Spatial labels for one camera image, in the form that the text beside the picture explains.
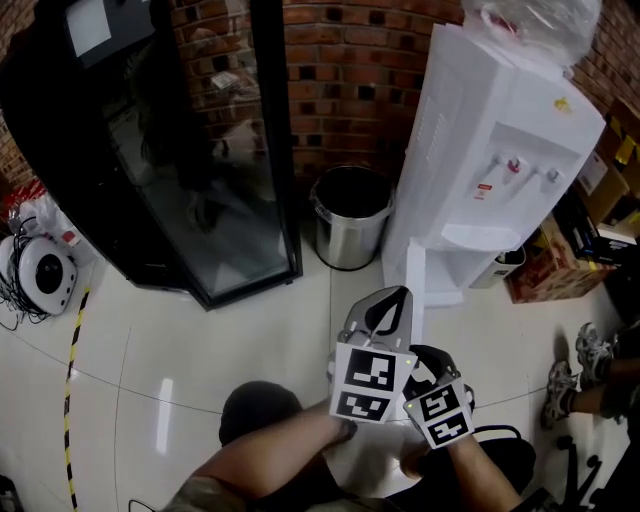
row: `stainless steel trash can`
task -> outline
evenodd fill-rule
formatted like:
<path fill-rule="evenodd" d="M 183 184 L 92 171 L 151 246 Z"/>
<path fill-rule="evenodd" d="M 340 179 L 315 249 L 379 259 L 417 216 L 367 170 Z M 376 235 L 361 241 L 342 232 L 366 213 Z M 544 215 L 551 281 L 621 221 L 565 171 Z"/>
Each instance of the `stainless steel trash can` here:
<path fill-rule="evenodd" d="M 371 263 L 393 211 L 391 181 L 365 167 L 334 167 L 314 185 L 311 202 L 320 259 L 337 270 Z"/>

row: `trash can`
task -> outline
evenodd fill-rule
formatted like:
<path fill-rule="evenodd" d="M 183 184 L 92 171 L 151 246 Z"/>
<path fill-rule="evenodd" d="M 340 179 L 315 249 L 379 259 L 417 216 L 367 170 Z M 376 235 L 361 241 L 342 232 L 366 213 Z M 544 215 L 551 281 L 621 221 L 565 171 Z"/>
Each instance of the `trash can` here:
<path fill-rule="evenodd" d="M 393 210 L 391 181 L 365 167 L 334 167 L 316 182 L 310 199 L 318 257 L 337 270 L 371 263 Z"/>
<path fill-rule="evenodd" d="M 491 262 L 487 270 L 480 274 L 480 277 L 475 280 L 471 288 L 491 288 L 523 265 L 526 259 L 527 256 L 523 247 L 516 251 L 503 252 Z"/>

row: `glass door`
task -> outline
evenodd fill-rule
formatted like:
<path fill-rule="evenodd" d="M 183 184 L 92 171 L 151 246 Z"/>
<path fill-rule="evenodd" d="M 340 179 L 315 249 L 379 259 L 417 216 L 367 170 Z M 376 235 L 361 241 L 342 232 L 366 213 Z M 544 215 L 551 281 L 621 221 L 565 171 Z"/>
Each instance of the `glass door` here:
<path fill-rule="evenodd" d="M 67 31 L 122 172 L 215 306 L 301 273 L 282 7 L 176 4 L 80 0 Z"/>

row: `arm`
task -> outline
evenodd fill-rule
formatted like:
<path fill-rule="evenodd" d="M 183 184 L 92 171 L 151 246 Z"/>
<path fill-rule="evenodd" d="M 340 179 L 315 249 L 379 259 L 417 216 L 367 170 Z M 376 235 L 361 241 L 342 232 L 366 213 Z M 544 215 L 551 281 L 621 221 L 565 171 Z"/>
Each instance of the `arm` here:
<path fill-rule="evenodd" d="M 320 404 L 293 418 L 251 432 L 217 452 L 193 476 L 233 487 L 245 499 L 268 496 L 288 483 L 340 435 L 343 422 Z"/>
<path fill-rule="evenodd" d="M 448 447 L 462 500 L 473 512 L 510 512 L 522 500 L 473 436 Z"/>

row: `white water dispenser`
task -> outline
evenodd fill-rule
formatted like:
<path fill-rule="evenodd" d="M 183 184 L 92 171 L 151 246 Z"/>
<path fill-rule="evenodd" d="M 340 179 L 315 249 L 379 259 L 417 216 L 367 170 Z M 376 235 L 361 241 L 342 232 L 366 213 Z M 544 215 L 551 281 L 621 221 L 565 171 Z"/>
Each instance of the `white water dispenser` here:
<path fill-rule="evenodd" d="M 604 126 L 561 66 L 436 25 L 382 252 L 385 285 L 409 285 L 425 307 L 461 302 L 551 211 Z"/>

